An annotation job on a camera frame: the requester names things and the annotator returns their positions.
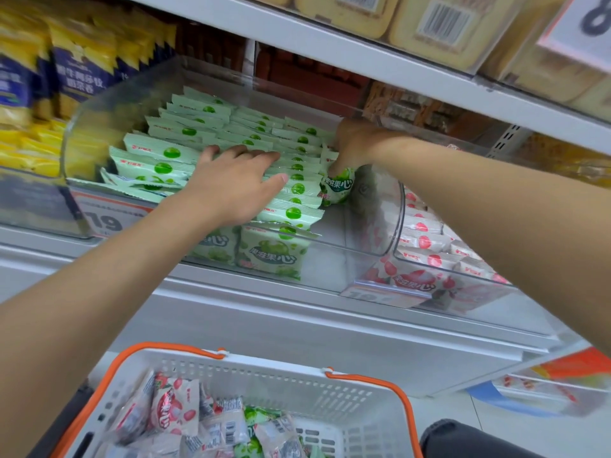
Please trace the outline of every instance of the forearm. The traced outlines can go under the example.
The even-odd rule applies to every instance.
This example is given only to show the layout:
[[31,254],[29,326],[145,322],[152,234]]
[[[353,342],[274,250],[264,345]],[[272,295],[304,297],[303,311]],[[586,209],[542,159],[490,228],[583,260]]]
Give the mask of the forearm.
[[408,137],[375,162],[494,269],[611,355],[611,192]]
[[15,384],[0,378],[2,392],[11,393],[4,399],[11,415],[0,421],[2,449],[15,447],[6,456],[27,454],[134,313],[202,239],[201,221],[177,219],[169,207],[161,203],[133,227],[0,305],[0,361],[19,366],[21,379]]

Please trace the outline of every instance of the white shopping basket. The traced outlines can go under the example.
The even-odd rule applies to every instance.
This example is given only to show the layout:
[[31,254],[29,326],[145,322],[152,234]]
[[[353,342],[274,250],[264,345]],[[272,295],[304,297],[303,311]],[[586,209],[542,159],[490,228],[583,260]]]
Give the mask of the white shopping basket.
[[51,457],[93,457],[148,368],[199,379],[214,398],[242,396],[246,405],[287,412],[304,443],[328,458],[422,458],[409,400],[390,382],[165,343],[137,344],[119,354]]

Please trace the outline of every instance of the hand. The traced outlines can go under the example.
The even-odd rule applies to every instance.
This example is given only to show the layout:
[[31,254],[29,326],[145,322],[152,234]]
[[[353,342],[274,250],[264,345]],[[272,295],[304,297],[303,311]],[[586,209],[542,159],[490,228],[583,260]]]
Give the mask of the hand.
[[365,119],[345,118],[335,134],[335,147],[340,155],[329,168],[329,176],[340,175],[348,167],[358,169],[374,163],[382,143],[396,136],[405,135],[377,127]]
[[218,152],[218,146],[204,149],[186,187],[164,201],[179,205],[185,214],[194,212],[204,229],[250,222],[288,180],[288,175],[279,173],[262,181],[263,173],[278,160],[279,153],[248,151],[238,145],[213,161]]

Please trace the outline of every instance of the orange basket handle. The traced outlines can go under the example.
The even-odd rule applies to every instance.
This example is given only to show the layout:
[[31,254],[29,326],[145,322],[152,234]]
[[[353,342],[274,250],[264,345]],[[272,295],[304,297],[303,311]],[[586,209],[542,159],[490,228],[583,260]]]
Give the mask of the orange basket handle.
[[[214,352],[208,352],[207,350],[198,349],[193,346],[184,346],[182,344],[169,344],[169,343],[157,343],[157,342],[144,342],[140,344],[136,344],[135,346],[128,347],[123,352],[117,355],[117,357],[112,361],[111,365],[108,367],[108,371],[100,381],[100,385],[95,390],[94,394],[91,396],[87,404],[81,410],[81,412],[77,415],[74,421],[68,426],[66,432],[57,443],[55,450],[51,454],[50,458],[64,458],[66,453],[68,452],[68,448],[72,445],[76,436],[79,434],[82,427],[87,422],[91,413],[94,412],[96,406],[102,400],[106,389],[110,385],[112,378],[114,378],[115,374],[119,367],[129,358],[131,355],[135,354],[139,350],[144,349],[162,349],[162,350],[179,350],[180,352],[188,352],[190,354],[202,355],[203,357],[213,358],[215,360],[222,360],[227,355],[226,354],[215,354]],[[219,347],[219,352],[226,350],[222,347]]]
[[361,376],[360,374],[334,374],[333,368],[328,367],[331,371],[325,371],[325,376],[331,379],[344,379],[347,381],[359,381],[364,382],[366,384],[374,384],[376,386],[386,387],[386,389],[392,390],[403,404],[403,408],[405,409],[405,416],[408,419],[408,431],[409,431],[409,441],[412,444],[412,450],[414,452],[414,458],[424,458],[422,456],[422,449],[420,448],[420,443],[418,442],[418,431],[416,430],[416,420],[414,419],[414,410],[412,409],[412,404],[408,399],[408,396],[405,395],[405,392],[402,389],[392,382],[384,381],[381,379],[377,379],[375,377]]

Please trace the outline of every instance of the shelf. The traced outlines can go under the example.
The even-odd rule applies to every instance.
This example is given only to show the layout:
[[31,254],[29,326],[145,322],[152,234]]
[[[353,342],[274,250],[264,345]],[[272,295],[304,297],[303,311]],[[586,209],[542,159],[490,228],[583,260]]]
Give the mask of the shelf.
[[251,0],[132,0],[611,154],[611,125]]

